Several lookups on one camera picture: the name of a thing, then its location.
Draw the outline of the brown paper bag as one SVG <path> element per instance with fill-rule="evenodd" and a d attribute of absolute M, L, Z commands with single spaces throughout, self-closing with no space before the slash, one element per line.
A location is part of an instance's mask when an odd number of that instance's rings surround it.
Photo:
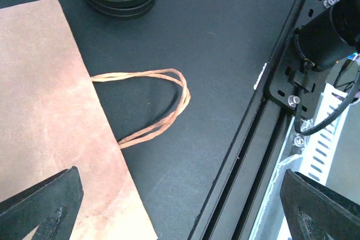
<path fill-rule="evenodd" d="M 143 76 L 180 85 L 179 105 L 117 141 L 93 85 Z M 190 98 L 175 69 L 90 76 L 58 0 L 1 9 L 1 199 L 76 166 L 84 197 L 72 239 L 156 239 L 122 149 L 163 133 Z"/>

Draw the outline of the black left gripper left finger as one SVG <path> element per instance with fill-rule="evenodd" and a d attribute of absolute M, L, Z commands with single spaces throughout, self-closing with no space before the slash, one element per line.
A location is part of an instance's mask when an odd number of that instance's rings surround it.
<path fill-rule="evenodd" d="M 78 168 L 63 170 L 1 202 L 1 239 L 69 239 L 84 196 Z"/>

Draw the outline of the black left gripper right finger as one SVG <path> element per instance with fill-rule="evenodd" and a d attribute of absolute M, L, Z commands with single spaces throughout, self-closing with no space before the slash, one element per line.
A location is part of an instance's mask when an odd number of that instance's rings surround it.
<path fill-rule="evenodd" d="M 292 239 L 359 239 L 359 205 L 300 172 L 285 171 L 280 198 Z"/>

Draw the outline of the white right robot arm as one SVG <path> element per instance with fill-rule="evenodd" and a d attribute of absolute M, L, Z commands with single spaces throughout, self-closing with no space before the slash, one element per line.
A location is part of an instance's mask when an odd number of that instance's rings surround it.
<path fill-rule="evenodd" d="M 318 72 L 359 52 L 359 0 L 339 0 L 302 26 L 294 43 L 299 57 Z"/>

